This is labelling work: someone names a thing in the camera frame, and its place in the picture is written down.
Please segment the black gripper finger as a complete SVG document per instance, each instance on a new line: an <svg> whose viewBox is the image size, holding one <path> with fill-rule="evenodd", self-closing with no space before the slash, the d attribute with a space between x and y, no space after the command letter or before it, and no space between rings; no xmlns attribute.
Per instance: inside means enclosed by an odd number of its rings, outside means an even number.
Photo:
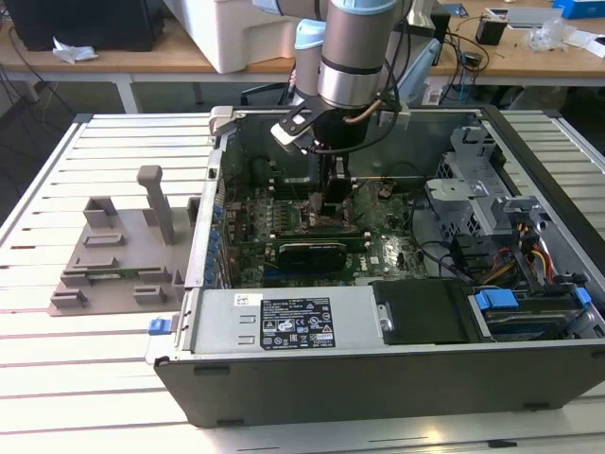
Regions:
<svg viewBox="0 0 605 454"><path fill-rule="evenodd" d="M334 214L352 190L348 156L320 157L320 192L322 214Z"/></svg>

